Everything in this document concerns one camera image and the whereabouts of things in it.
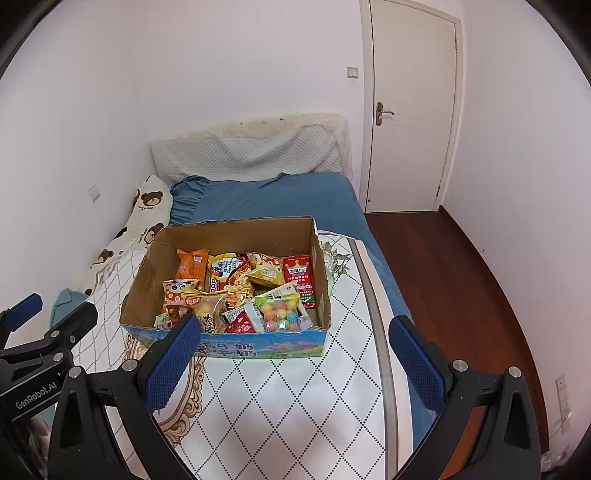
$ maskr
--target white door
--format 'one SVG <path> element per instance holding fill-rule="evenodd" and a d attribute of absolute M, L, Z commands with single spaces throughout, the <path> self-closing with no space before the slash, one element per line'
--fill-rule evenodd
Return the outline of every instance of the white door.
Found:
<path fill-rule="evenodd" d="M 372 0 L 374 138 L 367 212 L 433 210 L 452 126 L 455 25 Z M 376 124 L 376 105 L 384 113 Z"/>

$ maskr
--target brown baseboard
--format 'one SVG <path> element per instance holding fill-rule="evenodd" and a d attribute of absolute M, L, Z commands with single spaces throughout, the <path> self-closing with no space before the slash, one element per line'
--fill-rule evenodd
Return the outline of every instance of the brown baseboard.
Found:
<path fill-rule="evenodd" d="M 546 416 L 546 407 L 544 395 L 542 393 L 542 386 L 540 384 L 540 377 L 538 376 L 534 358 L 531 355 L 530 347 L 527 344 L 527 340 L 525 339 L 523 330 L 521 330 L 521 326 L 519 325 L 519 321 L 515 316 L 515 312 L 513 312 L 507 297 L 503 293 L 503 290 L 501 289 L 501 286 L 497 282 L 495 276 L 492 274 L 491 269 L 488 268 L 488 265 L 486 265 L 486 262 L 482 258 L 480 252 L 476 249 L 472 242 L 470 242 L 470 239 L 466 236 L 464 231 L 444 207 L 439 207 L 439 214 L 443 215 L 446 220 L 457 230 L 458 236 L 463 239 L 463 241 L 466 243 L 466 246 L 472 252 L 474 259 L 480 265 L 482 274 L 489 278 L 489 281 L 492 285 L 495 285 L 495 295 L 497 296 L 499 304 L 502 305 L 504 310 L 506 325 L 508 325 L 511 329 L 512 336 L 519 344 L 521 351 L 526 352 L 526 354 L 524 354 L 525 364 L 522 365 L 522 368 L 524 370 L 525 379 L 530 390 L 531 402 L 534 406 L 535 418 L 538 426 L 538 435 L 540 438 L 540 450 L 542 452 L 547 452 L 550 449 L 550 443 L 548 439 L 548 418 Z"/>

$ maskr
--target diamond pattern tablecloth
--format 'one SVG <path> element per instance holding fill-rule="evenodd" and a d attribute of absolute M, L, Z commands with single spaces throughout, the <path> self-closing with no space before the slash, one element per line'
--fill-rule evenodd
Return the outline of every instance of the diamond pattern tablecloth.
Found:
<path fill-rule="evenodd" d="M 321 241 L 351 252 L 346 238 L 321 235 Z M 116 368 L 145 351 L 118 322 L 144 253 L 124 256 L 92 297 L 99 322 L 74 350 L 88 372 Z M 180 406 L 179 420 L 163 430 L 198 479 L 384 479 L 378 355 L 358 266 L 355 260 L 347 266 L 331 296 L 322 357 L 191 361 L 169 402 L 175 405 L 155 416 L 163 426 Z M 145 478 L 116 410 L 108 413 L 130 468 Z"/>

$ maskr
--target teal fabric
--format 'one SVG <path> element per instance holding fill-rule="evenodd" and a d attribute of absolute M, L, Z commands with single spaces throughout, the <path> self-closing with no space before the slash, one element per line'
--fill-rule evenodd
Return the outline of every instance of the teal fabric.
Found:
<path fill-rule="evenodd" d="M 382 280 L 394 316 L 411 318 L 388 263 L 369 231 L 355 191 L 345 176 L 333 172 L 280 174 L 274 179 L 261 181 L 211 181 L 191 176 L 172 185 L 170 192 L 173 195 L 170 223 L 310 215 L 316 220 L 318 230 L 363 241 Z M 410 382 L 409 388 L 416 448 L 434 417 L 433 412 L 423 406 Z"/>
<path fill-rule="evenodd" d="M 62 290 L 57 296 L 57 300 L 51 309 L 51 317 L 49 320 L 50 326 L 53 327 L 78 305 L 82 304 L 87 298 L 88 295 L 81 291 L 70 290 L 69 288 Z"/>

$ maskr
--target cardboard box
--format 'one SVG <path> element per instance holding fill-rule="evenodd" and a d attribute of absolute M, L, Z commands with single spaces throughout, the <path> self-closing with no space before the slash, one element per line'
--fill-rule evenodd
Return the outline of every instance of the cardboard box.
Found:
<path fill-rule="evenodd" d="M 179 258 L 208 248 L 210 255 L 261 252 L 273 257 L 310 254 L 317 309 L 308 309 L 320 330 L 286 333 L 203 333 L 198 355 L 222 358 L 285 358 L 322 355 L 330 328 L 330 300 L 324 256 L 312 217 L 252 218 L 171 225 L 161 230 L 148 248 L 127 295 L 121 325 L 146 346 L 164 338 L 168 330 L 154 328 L 162 312 L 162 282 L 174 278 Z"/>

